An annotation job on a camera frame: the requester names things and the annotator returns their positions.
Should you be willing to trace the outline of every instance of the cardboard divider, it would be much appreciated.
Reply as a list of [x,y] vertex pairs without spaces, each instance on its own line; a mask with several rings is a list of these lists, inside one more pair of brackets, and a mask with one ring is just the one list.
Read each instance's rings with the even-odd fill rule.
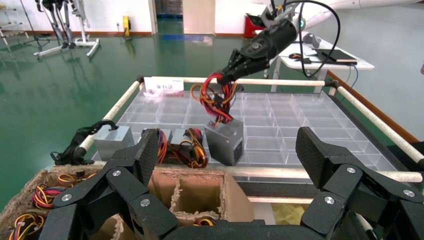
[[[58,186],[61,174],[85,175],[98,173],[103,166],[54,166],[43,169],[14,196],[0,213],[0,239],[8,239],[15,219],[26,212],[47,215],[48,210],[32,206],[32,196],[38,185]],[[148,188],[178,219],[178,225],[192,226],[204,218],[230,222],[251,222],[253,205],[242,189],[227,173],[220,170],[181,167],[155,167]],[[134,233],[116,214],[103,224],[91,240],[133,240]]]

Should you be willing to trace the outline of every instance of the cardboard compartment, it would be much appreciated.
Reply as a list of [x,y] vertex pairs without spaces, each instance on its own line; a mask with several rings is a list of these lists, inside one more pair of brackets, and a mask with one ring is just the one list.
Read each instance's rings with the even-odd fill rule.
[[[0,239],[8,239],[19,215],[30,211],[48,214],[47,210],[32,206],[32,195],[37,185],[55,186],[60,174],[74,175],[85,171],[86,175],[91,175],[102,168],[96,165],[68,165],[41,170],[0,213]],[[156,167],[148,188],[177,217],[180,226],[193,225],[196,220],[203,218],[230,222],[251,222],[254,219],[252,203],[235,180],[223,171]],[[135,236],[122,218],[114,215],[106,220],[91,239],[134,240]]]
[[253,206],[233,177],[219,170],[155,167],[148,188],[180,226],[203,218],[250,222]]
[[174,213],[196,214],[211,212],[219,214],[221,208],[221,185],[223,179],[188,176],[179,180],[175,194],[179,197],[172,209]]

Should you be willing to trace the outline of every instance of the robotic arm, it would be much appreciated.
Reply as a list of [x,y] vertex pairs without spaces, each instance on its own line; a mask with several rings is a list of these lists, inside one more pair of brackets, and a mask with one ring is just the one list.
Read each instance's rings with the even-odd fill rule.
[[[252,39],[251,43],[239,50],[235,49],[218,80],[221,85],[236,81],[238,78],[269,68],[269,61],[296,40],[299,31],[311,28],[333,15],[317,3],[305,2],[301,13],[302,26],[299,29],[301,4],[287,1],[285,11],[276,16],[269,6],[264,5],[259,24],[266,27]],[[333,10],[365,9],[416,3],[417,0],[317,0]]]

